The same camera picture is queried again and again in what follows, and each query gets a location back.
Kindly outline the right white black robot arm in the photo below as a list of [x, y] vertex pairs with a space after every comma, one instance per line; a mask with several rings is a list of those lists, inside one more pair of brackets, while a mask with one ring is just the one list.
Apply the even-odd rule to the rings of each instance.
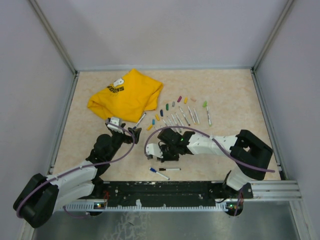
[[236, 166], [226, 174], [220, 187], [224, 198], [235, 198], [244, 185], [262, 181], [267, 173], [273, 150], [251, 131], [242, 129], [236, 135], [210, 136], [193, 128], [184, 133], [170, 127], [158, 134], [159, 143], [149, 144], [147, 153], [161, 162], [178, 161], [182, 155], [225, 156]]

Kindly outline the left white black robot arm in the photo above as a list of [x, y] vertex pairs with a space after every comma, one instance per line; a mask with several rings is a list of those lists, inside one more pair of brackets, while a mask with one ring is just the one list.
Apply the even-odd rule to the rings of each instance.
[[113, 159], [122, 144], [131, 146], [139, 142], [141, 128], [120, 128], [108, 125], [111, 134], [97, 137], [89, 156], [78, 166], [58, 174], [33, 175], [13, 204], [20, 219], [27, 221], [34, 229], [44, 225], [52, 214], [82, 197], [101, 197], [104, 186], [99, 183], [115, 162]]

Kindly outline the yellow cap rainbow marker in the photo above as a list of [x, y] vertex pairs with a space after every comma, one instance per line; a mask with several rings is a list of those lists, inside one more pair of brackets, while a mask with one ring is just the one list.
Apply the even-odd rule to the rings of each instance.
[[189, 105], [187, 105], [187, 108], [188, 108], [188, 112], [189, 112], [189, 114], [190, 114], [190, 116], [191, 116], [191, 119], [192, 119], [192, 121], [193, 121], [193, 124], [196, 125], [196, 124], [197, 124], [197, 123], [196, 123], [196, 120], [195, 120], [195, 118], [194, 118], [193, 112], [192, 112], [191, 108], [189, 107]]

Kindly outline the lime green cap marker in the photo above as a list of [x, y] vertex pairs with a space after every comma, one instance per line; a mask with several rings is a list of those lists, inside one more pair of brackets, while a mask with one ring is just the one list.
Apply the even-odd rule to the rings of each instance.
[[207, 105], [205, 108], [206, 108], [206, 114], [207, 114], [208, 125], [211, 127], [211, 126], [212, 126], [212, 120], [211, 120], [211, 115], [210, 115], [209, 106]]

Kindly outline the grey cap marker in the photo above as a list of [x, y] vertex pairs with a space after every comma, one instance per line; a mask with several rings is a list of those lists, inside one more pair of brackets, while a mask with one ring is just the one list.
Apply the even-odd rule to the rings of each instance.
[[176, 116], [176, 118], [178, 119], [180, 125], [181, 125], [182, 127], [184, 127], [184, 124], [183, 124], [181, 118], [179, 117], [179, 115], [178, 115], [176, 112], [175, 112], [175, 116]]

